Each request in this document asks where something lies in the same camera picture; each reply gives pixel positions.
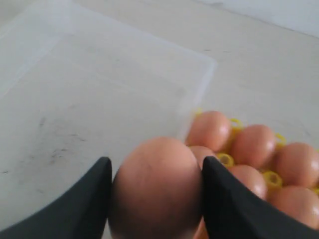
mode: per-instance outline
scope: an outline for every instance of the transparent plastic box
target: transparent plastic box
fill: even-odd
[[[216,66],[67,0],[5,6],[16,15],[0,18],[0,229],[102,155],[115,172],[145,139],[183,140]]]

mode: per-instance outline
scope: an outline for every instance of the white table surface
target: white table surface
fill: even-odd
[[[192,0],[76,2],[217,60],[219,66],[202,103],[204,109],[220,110],[244,123],[267,124],[289,141],[300,140],[319,148],[318,38]],[[10,21],[10,10],[1,14],[2,9],[0,26]],[[22,9],[12,9],[12,14]],[[6,219],[0,219],[0,228],[58,197],[83,174],[85,167],[79,167],[73,169],[71,178],[63,176],[65,185],[30,195],[36,203],[7,212]],[[22,165],[21,178],[29,173]],[[0,179],[7,174],[3,172]]]

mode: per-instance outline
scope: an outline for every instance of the egg tray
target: egg tray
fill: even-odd
[[[195,114],[199,115],[201,113],[202,111],[198,110]],[[230,168],[236,165],[234,158],[229,154],[230,148],[236,136],[238,135],[238,133],[242,129],[244,129],[244,125],[239,119],[231,118],[230,121],[232,122],[231,134],[228,138],[228,141],[225,147],[216,154],[216,157],[218,158],[218,160],[227,168]],[[282,147],[284,147],[287,144],[287,140],[280,133],[275,133],[275,136],[277,139],[275,153],[277,153]],[[264,179],[266,181],[267,188],[268,188],[268,195],[270,195],[273,191],[279,190],[283,186],[283,180],[281,179],[281,177],[276,172],[269,170],[269,168],[270,166],[268,165],[259,170],[263,174]],[[315,192],[319,196],[319,187],[315,187],[311,189],[313,192]],[[201,220],[198,226],[198,230],[193,239],[209,239],[205,222],[203,220]]]

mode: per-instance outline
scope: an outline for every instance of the held egg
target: held egg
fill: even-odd
[[[237,164],[261,168],[270,161],[275,148],[275,133],[265,125],[255,124],[237,135],[231,155]]]
[[[237,165],[229,168],[229,171],[256,196],[266,198],[267,185],[258,170],[248,165]]]
[[[231,121],[221,112],[208,111],[198,115],[186,139],[187,145],[201,145],[214,152],[222,149],[231,133]]]
[[[201,219],[202,175],[182,142],[159,137],[127,156],[112,186],[115,239],[192,238]]]
[[[319,154],[305,143],[288,144],[275,156],[274,170],[284,185],[314,186],[319,179]]]
[[[203,168],[203,162],[205,157],[215,156],[215,154],[209,148],[206,148],[204,146],[191,146],[189,148],[193,152],[201,169]]]
[[[319,198],[304,187],[287,186],[275,193],[269,202],[295,220],[316,229],[319,226]]]

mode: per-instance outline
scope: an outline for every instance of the clear plastic container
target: clear plastic container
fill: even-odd
[[[102,155],[115,172],[145,139],[184,139],[216,65],[67,0],[29,3],[0,24],[0,229]]]

